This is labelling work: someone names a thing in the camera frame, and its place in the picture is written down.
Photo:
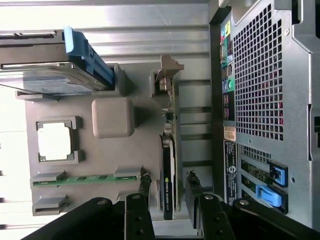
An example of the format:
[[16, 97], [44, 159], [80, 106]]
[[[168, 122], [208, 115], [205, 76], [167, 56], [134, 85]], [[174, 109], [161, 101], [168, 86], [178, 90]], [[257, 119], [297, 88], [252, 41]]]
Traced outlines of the blue card retention clip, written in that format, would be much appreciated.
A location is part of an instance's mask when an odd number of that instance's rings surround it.
[[266, 185], [255, 186], [256, 197], [273, 207], [282, 205], [282, 197]]
[[288, 187], [288, 169], [286, 167], [276, 166], [273, 169], [273, 181], [283, 187]]

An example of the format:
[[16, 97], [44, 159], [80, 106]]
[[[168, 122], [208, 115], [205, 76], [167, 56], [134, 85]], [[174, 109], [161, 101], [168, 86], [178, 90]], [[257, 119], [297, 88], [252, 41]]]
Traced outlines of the grey plastic parts rack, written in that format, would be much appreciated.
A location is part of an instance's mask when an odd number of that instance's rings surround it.
[[[32, 215], [52, 216], [69, 212], [88, 200], [104, 197], [117, 202], [138, 191], [142, 172], [151, 176], [150, 207], [153, 218], [159, 213], [157, 182], [160, 180], [160, 134], [164, 130], [164, 95], [151, 97], [150, 76], [159, 63], [122, 64], [118, 71], [124, 79], [127, 98], [133, 102], [135, 130], [130, 136], [98, 138], [93, 132], [93, 102], [104, 102], [99, 113], [124, 120], [124, 108], [114, 106], [119, 98], [110, 93], [65, 96], [58, 101], [26, 102], [27, 142], [32, 194]], [[40, 162], [36, 125], [75, 117], [74, 142], [80, 150], [78, 162]], [[54, 181], [62, 177], [100, 176], [138, 177], [137, 181], [105, 182], [56, 186], [32, 186], [33, 182]]]

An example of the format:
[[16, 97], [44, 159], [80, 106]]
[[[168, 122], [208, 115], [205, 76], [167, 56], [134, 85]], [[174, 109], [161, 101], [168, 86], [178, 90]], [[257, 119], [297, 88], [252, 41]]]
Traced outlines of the black open PC case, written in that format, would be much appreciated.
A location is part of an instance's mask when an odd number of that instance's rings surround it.
[[[213, 190], [320, 232], [320, 0], [212, 0]], [[273, 168], [287, 168], [288, 187]], [[280, 207], [256, 197], [265, 185]]]

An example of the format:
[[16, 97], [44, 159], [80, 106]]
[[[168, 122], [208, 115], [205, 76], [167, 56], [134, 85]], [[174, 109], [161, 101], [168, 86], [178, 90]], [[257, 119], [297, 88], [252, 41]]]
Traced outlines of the hard disk with blue caddy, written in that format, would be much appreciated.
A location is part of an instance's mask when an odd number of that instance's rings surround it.
[[86, 95], [115, 89], [115, 74], [85, 35], [67, 26], [52, 32], [0, 34], [0, 86], [28, 94]]

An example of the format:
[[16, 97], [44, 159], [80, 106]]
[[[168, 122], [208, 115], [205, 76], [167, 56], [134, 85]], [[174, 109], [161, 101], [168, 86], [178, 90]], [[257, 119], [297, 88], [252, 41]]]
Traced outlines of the silver CPU chip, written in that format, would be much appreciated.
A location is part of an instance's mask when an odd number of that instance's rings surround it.
[[37, 137], [41, 161], [66, 160], [72, 153], [71, 130], [63, 122], [44, 123]]

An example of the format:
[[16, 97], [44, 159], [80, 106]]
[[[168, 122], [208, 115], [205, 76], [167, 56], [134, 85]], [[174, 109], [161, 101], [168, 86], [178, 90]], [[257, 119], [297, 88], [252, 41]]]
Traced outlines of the green RAM stick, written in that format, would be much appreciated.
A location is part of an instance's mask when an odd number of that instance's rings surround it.
[[64, 176], [57, 180], [35, 181], [32, 183], [32, 186], [33, 187], [47, 187], [47, 186], [60, 187], [60, 186], [81, 185], [81, 184], [135, 182], [137, 180], [138, 180], [137, 176], [121, 176], [121, 177], [115, 177], [113, 175]]

